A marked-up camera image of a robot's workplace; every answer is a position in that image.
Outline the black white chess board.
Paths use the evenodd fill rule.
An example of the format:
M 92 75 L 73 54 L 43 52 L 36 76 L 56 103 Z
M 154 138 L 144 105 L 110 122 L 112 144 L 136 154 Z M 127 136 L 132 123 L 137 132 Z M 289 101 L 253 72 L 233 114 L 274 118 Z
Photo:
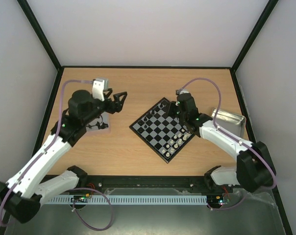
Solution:
M 154 104 L 143 115 L 141 115 L 136 121 L 134 121 L 129 128 L 150 147 L 159 157 L 161 157 L 166 163 L 169 163 L 184 147 L 192 140 L 194 134 L 188 132 L 185 126 L 181 126 L 178 119 L 167 116 L 167 104 L 169 100 L 165 97 Z M 188 135 L 188 138 L 182 144 L 178 144 L 178 140 L 174 139 L 174 136 L 182 139 L 184 135 Z

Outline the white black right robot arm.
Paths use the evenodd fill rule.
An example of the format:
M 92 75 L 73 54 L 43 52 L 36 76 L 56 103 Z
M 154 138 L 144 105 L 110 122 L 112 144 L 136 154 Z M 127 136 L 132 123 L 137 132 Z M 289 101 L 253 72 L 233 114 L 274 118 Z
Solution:
M 274 188 L 275 173 L 268 163 L 270 153 L 264 143 L 244 140 L 219 126 L 213 117 L 198 111 L 190 93 L 179 94 L 176 101 L 169 102 L 167 115 L 235 160 L 235 167 L 216 166 L 206 172 L 205 187 L 209 191 L 215 192 L 222 185 L 241 186 L 249 192 Z

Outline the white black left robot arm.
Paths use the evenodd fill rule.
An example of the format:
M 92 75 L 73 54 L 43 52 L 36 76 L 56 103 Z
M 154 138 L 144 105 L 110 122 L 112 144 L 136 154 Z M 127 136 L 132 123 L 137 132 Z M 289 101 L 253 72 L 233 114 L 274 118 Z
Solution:
M 30 221 L 50 199 L 68 190 L 87 184 L 88 174 L 71 166 L 62 174 L 43 182 L 54 164 L 85 135 L 86 126 L 103 113 L 114 114 L 123 108 L 127 92 L 103 99 L 94 98 L 86 90 L 78 90 L 68 101 L 68 108 L 59 108 L 59 119 L 46 142 L 29 162 L 7 182 L 0 181 L 0 207 L 20 223 Z

